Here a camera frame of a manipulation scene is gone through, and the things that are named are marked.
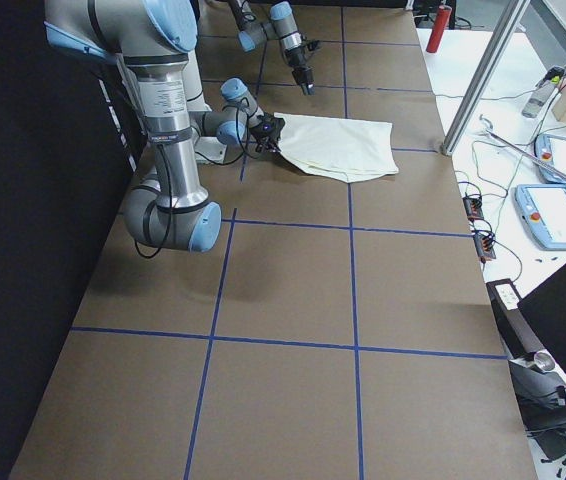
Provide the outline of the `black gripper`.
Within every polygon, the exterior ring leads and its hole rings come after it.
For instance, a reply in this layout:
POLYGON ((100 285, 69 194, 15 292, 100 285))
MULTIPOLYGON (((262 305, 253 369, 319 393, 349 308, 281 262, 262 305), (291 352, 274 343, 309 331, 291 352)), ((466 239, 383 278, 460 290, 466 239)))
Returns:
POLYGON ((305 49, 295 47, 285 51, 288 66, 292 69, 292 75, 297 85, 300 85, 303 95, 313 95, 313 72, 308 66, 305 49))
POLYGON ((285 127, 285 120, 269 113, 263 113, 257 119, 257 125, 250 129, 256 141, 255 151, 257 153, 279 152, 279 141, 285 127))

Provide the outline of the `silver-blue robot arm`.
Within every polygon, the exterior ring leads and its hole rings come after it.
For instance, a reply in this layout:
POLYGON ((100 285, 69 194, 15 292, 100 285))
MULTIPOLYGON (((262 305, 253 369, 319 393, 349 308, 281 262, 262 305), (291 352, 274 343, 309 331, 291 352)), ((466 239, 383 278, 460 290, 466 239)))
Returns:
POLYGON ((297 26, 288 1, 274 4, 268 19, 260 21, 248 1, 228 1, 238 27, 238 41, 245 52, 268 41, 277 41, 284 63, 292 70, 295 83, 304 95, 314 94, 314 76, 310 59, 320 48, 319 40, 309 39, 297 26))
POLYGON ((48 1, 49 44, 78 58, 118 65, 154 152, 154 166, 129 193, 124 220, 137 246, 206 252, 222 213, 198 175, 195 146, 213 136, 223 145, 254 138, 275 151, 285 126, 263 111, 238 78, 221 88, 220 112, 197 110, 197 24, 187 1, 48 1))

